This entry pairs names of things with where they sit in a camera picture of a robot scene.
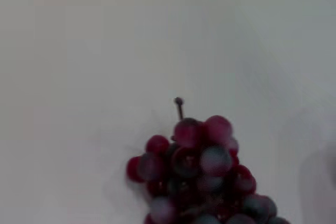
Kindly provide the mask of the dark red grape bunch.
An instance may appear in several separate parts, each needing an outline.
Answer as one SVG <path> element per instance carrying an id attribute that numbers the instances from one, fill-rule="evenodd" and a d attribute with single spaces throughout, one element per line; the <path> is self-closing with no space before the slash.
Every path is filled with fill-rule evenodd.
<path id="1" fill-rule="evenodd" d="M 230 121 L 187 118 L 183 99 L 174 102 L 179 121 L 172 136 L 152 136 L 126 164 L 127 179 L 149 197 L 143 224 L 291 224 L 270 197 L 257 193 Z"/>

